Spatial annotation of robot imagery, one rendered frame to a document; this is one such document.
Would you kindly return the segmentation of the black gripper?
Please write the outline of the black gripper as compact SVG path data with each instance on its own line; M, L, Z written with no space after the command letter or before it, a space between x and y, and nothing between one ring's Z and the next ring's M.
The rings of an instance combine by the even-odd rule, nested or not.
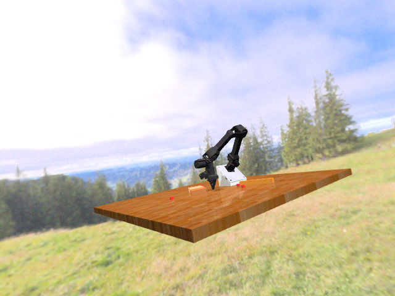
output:
M218 175L215 174L214 169L215 169L214 166L209 166L209 167L206 167L206 169L205 169L205 170L207 170L207 172L209 174L209 176L206 176L205 179L207 179L208 182L210 182L212 189L215 188L215 183L216 183L216 180L218 179Z

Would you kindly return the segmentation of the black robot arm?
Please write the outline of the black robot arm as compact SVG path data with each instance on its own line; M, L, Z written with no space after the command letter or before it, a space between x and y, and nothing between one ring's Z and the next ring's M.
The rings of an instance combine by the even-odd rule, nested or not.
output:
M233 131L235 131L235 133ZM202 155L203 158L194 161L194 167L198 169L213 166L213 161L216 160L217 157L220 155L220 151L232 138L235 138L232 151L227 156L229 162L225 166L228 172L235 172L235 167L238 167L240 165L238 152L241 146L241 142L243 138L246 137L246 135L247 129L243 125L233 126L232 129L229 129L227 133L223 136L223 138L221 138L221 140L219 140L219 142L215 146L211 147L206 153ZM206 157L206 155L208 156L208 158ZM207 170L199 175L201 179L205 178L206 176L209 176Z

